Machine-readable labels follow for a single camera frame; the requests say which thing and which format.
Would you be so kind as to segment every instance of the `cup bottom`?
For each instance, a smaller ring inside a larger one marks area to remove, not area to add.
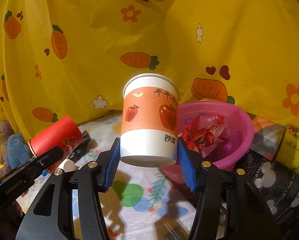
[[[159,157],[159,156],[143,156],[143,155],[134,155],[134,156],[125,156],[120,159],[122,162],[139,167],[147,168],[158,168],[170,166],[176,163],[172,158]]]

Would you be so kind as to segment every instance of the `red paper cup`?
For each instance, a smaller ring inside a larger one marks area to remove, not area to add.
[[[55,146],[62,148],[63,158],[47,168],[50,173],[53,173],[62,161],[82,142],[83,135],[81,131],[69,116],[65,116],[32,140],[29,140],[29,147],[35,157],[42,155]]]

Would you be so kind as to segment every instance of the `red apple print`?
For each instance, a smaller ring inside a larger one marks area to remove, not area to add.
[[[134,117],[137,115],[139,107],[134,105],[134,106],[130,106],[126,112],[126,117],[125,120],[126,122],[131,122],[131,120],[134,119]]]
[[[171,131],[174,131],[177,123],[177,115],[175,108],[170,105],[161,105],[159,108],[159,116],[161,118],[162,125]]]

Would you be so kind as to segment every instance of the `yellow curtain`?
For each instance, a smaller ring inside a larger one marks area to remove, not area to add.
[[[25,139],[122,109],[124,84],[146,72],[171,78],[180,103],[299,126],[299,2],[0,0],[0,122]]]

